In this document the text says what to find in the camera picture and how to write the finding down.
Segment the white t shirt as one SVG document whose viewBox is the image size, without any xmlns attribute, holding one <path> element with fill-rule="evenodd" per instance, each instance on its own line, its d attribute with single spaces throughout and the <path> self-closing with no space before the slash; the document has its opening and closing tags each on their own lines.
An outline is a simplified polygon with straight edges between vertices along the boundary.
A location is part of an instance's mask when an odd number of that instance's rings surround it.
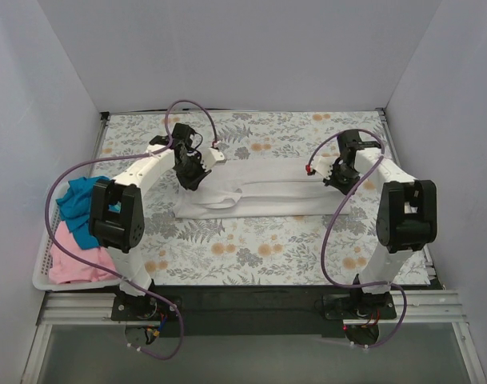
<svg viewBox="0 0 487 384">
<path fill-rule="evenodd" d="M 195 191 L 181 188 L 176 218 L 221 219 L 332 215 L 344 195 L 309 176 L 303 158 L 231 160 Z"/>
</svg>

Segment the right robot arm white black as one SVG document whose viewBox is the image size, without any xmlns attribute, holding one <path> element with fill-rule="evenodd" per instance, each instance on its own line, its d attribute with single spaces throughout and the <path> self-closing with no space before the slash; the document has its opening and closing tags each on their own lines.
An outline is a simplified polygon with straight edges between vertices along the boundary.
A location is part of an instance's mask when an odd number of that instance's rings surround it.
<svg viewBox="0 0 487 384">
<path fill-rule="evenodd" d="M 355 129 L 336 134 L 339 156 L 334 164 L 314 166 L 325 185 L 340 191 L 345 202 L 366 180 L 380 194 L 375 251 L 353 282 L 342 285 L 343 294 L 323 298 L 327 318 L 394 318 L 390 294 L 394 279 L 412 254 L 437 236 L 434 182 L 406 173 L 385 157 L 385 146 L 377 136 L 365 141 L 361 133 Z"/>
</svg>

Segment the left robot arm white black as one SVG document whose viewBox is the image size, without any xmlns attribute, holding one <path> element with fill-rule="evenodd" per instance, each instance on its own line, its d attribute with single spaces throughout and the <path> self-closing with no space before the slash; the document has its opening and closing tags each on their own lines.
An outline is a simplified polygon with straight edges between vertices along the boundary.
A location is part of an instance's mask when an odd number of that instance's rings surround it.
<svg viewBox="0 0 487 384">
<path fill-rule="evenodd" d="M 158 315 L 158 300 L 138 290 L 149 289 L 153 279 L 145 268 L 138 244 L 145 232 L 143 197 L 166 172 L 172 170 L 181 187 L 195 191 L 223 154 L 210 149 L 204 154 L 194 148 L 197 132 L 177 123 L 172 135 L 150 141 L 151 153 L 131 164 L 114 178 L 94 183 L 89 232 L 106 248 L 120 275 L 119 299 L 135 318 L 147 320 Z"/>
</svg>

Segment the floral tablecloth mat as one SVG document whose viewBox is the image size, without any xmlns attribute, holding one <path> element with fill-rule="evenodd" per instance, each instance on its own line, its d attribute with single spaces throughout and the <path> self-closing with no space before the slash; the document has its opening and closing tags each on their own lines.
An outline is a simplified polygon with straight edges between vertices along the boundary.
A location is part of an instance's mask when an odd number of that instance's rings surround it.
<svg viewBox="0 0 487 384">
<path fill-rule="evenodd" d="M 317 151 L 337 156 L 331 135 L 360 128 L 383 136 L 380 114 L 366 112 L 215 112 L 112 115 L 101 145 L 104 162 L 94 175 L 109 178 L 128 167 L 166 126 L 181 122 L 210 142 L 218 138 L 229 160 L 303 158 Z M 174 173 L 161 177 L 144 198 L 146 232 L 141 241 L 147 271 L 157 284 L 290 285 L 349 284 L 377 245 L 379 193 L 365 182 L 348 202 L 348 214 L 327 216 L 181 220 Z"/>
</svg>

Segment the teal blue t shirt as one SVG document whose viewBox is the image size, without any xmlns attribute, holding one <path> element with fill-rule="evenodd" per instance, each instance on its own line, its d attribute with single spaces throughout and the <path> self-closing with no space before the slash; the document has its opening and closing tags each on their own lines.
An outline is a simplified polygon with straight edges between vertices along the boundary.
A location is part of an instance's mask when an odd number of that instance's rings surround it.
<svg viewBox="0 0 487 384">
<path fill-rule="evenodd" d="M 61 220 L 66 223 L 69 232 L 82 250 L 99 247 L 98 240 L 89 232 L 89 221 L 93 188 L 95 183 L 101 180 L 108 180 L 108 178 L 100 176 L 70 180 L 67 192 L 56 200 Z"/>
</svg>

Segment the white plastic laundry basket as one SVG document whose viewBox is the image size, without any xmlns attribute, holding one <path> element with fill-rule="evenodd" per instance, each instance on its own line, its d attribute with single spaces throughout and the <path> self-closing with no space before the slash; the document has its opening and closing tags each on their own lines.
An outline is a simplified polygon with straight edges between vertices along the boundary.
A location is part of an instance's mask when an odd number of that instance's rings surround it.
<svg viewBox="0 0 487 384">
<path fill-rule="evenodd" d="M 50 208 L 48 209 L 48 221 L 53 232 L 58 228 L 61 221 L 60 212 L 56 203 L 57 198 L 61 198 L 69 189 L 68 182 L 61 182 L 54 190 L 50 200 Z M 48 231 L 44 228 L 44 233 L 40 242 L 37 253 L 37 259 L 34 265 L 34 272 L 32 277 L 33 285 L 36 289 L 42 291 L 66 292 L 78 290 L 98 290 L 110 286 L 118 286 L 120 279 L 110 279 L 100 282 L 68 282 L 63 284 L 56 284 L 49 278 L 50 269 L 53 266 L 53 259 L 50 254 L 50 249 L 53 245 Z"/>
</svg>

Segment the aluminium frame rail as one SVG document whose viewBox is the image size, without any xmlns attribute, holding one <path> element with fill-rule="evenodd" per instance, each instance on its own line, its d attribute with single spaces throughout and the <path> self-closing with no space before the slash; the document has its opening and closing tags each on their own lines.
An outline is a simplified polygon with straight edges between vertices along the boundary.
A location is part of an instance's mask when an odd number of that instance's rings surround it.
<svg viewBox="0 0 487 384">
<path fill-rule="evenodd" d="M 466 315 L 454 291 L 410 290 L 404 300 L 400 292 L 394 291 L 389 303 L 377 311 L 373 320 L 380 323 L 397 322 L 404 314 L 407 323 L 449 323 L 465 322 Z M 53 325 L 95 325 L 121 323 L 135 325 L 157 324 L 161 318 L 175 317 L 176 306 L 186 321 L 199 318 L 228 318 L 247 321 L 287 321 L 307 316 L 314 319 L 341 321 L 344 323 L 366 322 L 367 316 L 359 317 L 335 310 L 333 300 L 337 295 L 322 295 L 300 289 L 289 293 L 285 290 L 258 292 L 256 298 L 238 291 L 223 295 L 218 291 L 202 293 L 195 289 L 193 294 L 175 298 L 170 306 L 159 302 L 158 315 L 151 319 L 138 319 L 126 310 L 115 294 L 109 293 L 53 293 L 45 297 L 39 315 L 41 324 Z"/>
</svg>

